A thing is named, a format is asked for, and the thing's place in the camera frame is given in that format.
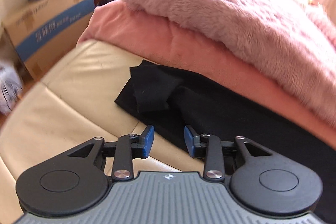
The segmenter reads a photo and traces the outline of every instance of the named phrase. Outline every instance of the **silver rivet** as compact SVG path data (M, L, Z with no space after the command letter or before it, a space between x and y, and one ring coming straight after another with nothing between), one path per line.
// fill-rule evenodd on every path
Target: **silver rivet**
M206 175L208 178L211 178L211 179L219 179L223 176L223 173L220 172L219 170L209 170L206 173Z
M119 179L125 179L128 178L131 175L131 173L127 170L117 170L114 172L114 176Z

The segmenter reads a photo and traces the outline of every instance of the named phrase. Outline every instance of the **black fabric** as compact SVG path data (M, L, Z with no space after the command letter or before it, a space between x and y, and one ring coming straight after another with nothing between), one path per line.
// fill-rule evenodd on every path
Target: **black fabric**
M336 223L336 151L309 132L197 73L143 61L115 102L186 151L184 126L232 141L242 135L314 170L324 190L315 213Z

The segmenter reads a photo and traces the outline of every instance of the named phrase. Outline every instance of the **pink faux fur throw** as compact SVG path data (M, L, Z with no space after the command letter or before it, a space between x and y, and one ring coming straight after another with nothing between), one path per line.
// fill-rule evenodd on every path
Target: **pink faux fur throw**
M223 42L336 128L335 27L304 0L124 1Z

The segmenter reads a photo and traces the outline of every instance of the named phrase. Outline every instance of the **cushion seam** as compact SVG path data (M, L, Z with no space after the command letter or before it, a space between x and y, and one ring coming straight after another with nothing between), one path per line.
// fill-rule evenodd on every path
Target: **cushion seam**
M87 121L91 122L92 124L96 125L97 127L99 127L100 129L104 130L105 132L111 134L112 136L118 138L118 136L113 135L113 134L110 133L109 131L107 131L107 130L105 130L104 128L102 128L101 126L97 125L95 122L91 121L89 118L87 118L86 116L84 116L84 115L83 115L82 113L80 113L78 110L76 110L76 109L74 109L72 106L70 106L67 102L65 102L64 100L62 100L56 93L54 93L50 88L48 88L48 86L47 86L45 83L41 82L41 84L43 84L43 85L46 87L46 89L47 89L48 91L50 91L50 92L51 92L53 95L55 95L59 100L61 100L63 103L65 103L69 108L71 108L72 110L74 110L76 113L78 113L79 115L81 115L81 116L82 116L83 118L85 118ZM135 129L135 128L137 127L137 125L139 124L139 122L140 122L140 121L138 120L137 124L135 125L135 127L132 129L131 132L134 131L134 129ZM169 166L169 167L172 167L172 168L174 168L174 169L177 169L177 168L175 168L175 167L173 167L173 166L170 166L170 165L164 163L164 162L161 161L161 160L158 160L158 159L154 158L154 157L151 156L151 155L150 155L150 157L153 158L153 159L155 159L155 160L157 160L157 161L159 161L159 162L161 162L161 163L163 163L163 164L165 164L165 165L167 165L167 166Z
M12 179L16 182L16 179L14 178L12 172L9 170L8 166L6 165L5 161L3 160L1 154L0 154L0 160L3 162L4 166L6 167L8 173L11 175Z
M64 67L63 67L62 70L60 70L58 73L55 74L55 77L57 77L57 76L60 74L60 72L62 72L65 68L67 68L72 62L74 62L76 59L78 59L78 57L82 56L82 55L84 54L84 52L86 52L86 51L87 51L88 49L90 49L92 46L96 45L97 42L98 42L98 41L95 41L94 43L92 43L92 45L88 46L86 49L84 49L83 51L79 52L74 58L72 58L68 63L66 63L66 64L64 65ZM43 83L46 87L48 87L47 85L50 84L50 81L47 82L47 83L45 83L45 82L43 81L43 78L40 80L40 82Z

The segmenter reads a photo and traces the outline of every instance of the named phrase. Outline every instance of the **ribbed rubber surface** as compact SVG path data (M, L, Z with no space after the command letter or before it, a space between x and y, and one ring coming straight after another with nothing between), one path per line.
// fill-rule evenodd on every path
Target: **ribbed rubber surface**
M97 206L76 216L46 219L26 214L17 224L318 224L313 214L294 219L255 215L231 198L226 188L198 173L141 172L116 183Z

